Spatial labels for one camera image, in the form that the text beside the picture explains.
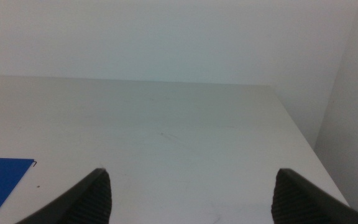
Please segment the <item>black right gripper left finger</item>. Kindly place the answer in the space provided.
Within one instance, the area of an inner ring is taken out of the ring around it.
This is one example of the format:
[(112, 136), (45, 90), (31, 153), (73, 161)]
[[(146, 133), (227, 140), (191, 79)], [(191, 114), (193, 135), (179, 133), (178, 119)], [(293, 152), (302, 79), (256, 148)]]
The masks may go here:
[(111, 209), (109, 174), (106, 169), (98, 168), (17, 224), (108, 224)]

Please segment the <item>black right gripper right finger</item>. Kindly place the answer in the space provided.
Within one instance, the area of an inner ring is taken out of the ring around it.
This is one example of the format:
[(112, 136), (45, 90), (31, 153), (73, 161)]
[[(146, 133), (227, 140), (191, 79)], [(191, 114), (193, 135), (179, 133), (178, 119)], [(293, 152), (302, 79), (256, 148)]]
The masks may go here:
[(292, 169), (277, 172), (271, 214), (279, 224), (358, 224), (358, 211)]

